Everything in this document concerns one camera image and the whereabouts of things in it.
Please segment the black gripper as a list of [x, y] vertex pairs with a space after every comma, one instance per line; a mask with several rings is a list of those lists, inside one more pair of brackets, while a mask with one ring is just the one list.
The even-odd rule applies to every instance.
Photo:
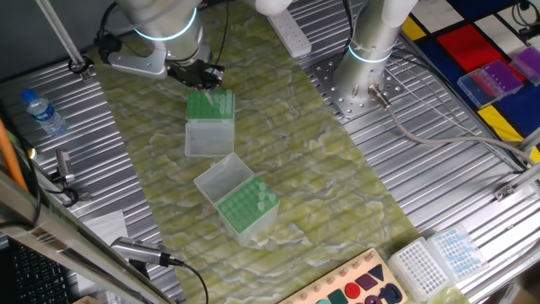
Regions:
[[168, 76], [196, 90], [216, 89], [223, 81], [224, 67], [210, 66], [202, 60], [192, 65], [181, 66], [178, 61], [167, 60]]

